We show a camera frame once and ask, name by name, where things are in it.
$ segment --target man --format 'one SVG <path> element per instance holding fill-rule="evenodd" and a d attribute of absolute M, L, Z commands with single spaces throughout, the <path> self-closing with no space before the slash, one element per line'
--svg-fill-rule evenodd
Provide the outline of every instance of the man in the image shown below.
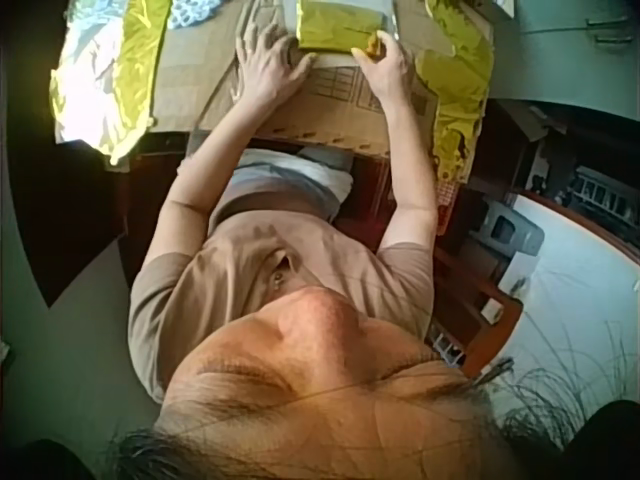
<path fill-rule="evenodd" d="M 375 254 L 295 176 L 237 180 L 313 60 L 291 68 L 273 25 L 238 41 L 242 95 L 181 167 L 131 294 L 133 364 L 162 410 L 120 445 L 122 478 L 506 478 L 501 440 L 480 441 L 487 406 L 423 343 L 434 174 L 410 65 L 378 37 L 379 62 L 353 51 L 391 144 L 397 209 Z"/>

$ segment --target cardboard box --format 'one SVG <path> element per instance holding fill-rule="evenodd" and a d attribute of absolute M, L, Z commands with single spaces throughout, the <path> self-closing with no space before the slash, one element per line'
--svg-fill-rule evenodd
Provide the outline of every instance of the cardboard box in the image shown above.
<path fill-rule="evenodd" d="M 451 51 L 447 38 L 427 15 L 423 0 L 396 0 L 400 38 L 411 51 Z M 211 21 L 167 31 L 154 92 L 152 131 L 213 129 L 232 106 L 237 84 L 235 37 L 251 19 L 284 24 L 282 0 L 233 0 Z M 425 142 L 437 97 L 415 78 L 412 103 Z M 389 156 L 386 122 L 358 68 L 314 69 L 302 90 L 258 131 L 266 139 L 322 144 L 375 158 Z"/>

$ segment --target eyebrow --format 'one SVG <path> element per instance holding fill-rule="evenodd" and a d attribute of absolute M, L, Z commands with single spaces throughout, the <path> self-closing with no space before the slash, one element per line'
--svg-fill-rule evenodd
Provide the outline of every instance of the eyebrow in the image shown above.
<path fill-rule="evenodd" d="M 430 388 L 426 392 L 420 392 L 402 400 L 421 401 L 421 402 L 437 402 L 440 400 L 470 400 L 480 402 L 482 394 L 473 386 L 471 380 L 467 382 L 454 382 L 437 387 Z"/>

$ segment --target gold foil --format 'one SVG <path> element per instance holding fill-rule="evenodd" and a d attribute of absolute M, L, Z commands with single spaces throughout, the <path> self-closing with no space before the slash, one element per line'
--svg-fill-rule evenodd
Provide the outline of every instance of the gold foil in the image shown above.
<path fill-rule="evenodd" d="M 425 50 L 416 59 L 419 77 L 439 98 L 432 153 L 439 179 L 466 182 L 464 167 L 475 154 L 489 94 L 493 48 L 458 1 L 426 0 L 426 7 L 455 51 L 447 57 Z"/>
<path fill-rule="evenodd" d="M 349 53 L 355 47 L 372 55 L 377 53 L 376 31 L 384 27 L 382 13 L 313 0 L 298 0 L 296 8 L 300 48 Z"/>
<path fill-rule="evenodd" d="M 155 67 L 170 6 L 171 0 L 129 0 L 122 19 L 101 28 L 78 52 L 63 50 L 50 83 L 59 138 L 84 140 L 109 155 L 113 165 L 133 148 L 151 120 Z M 67 35 L 75 35 L 73 29 Z"/>

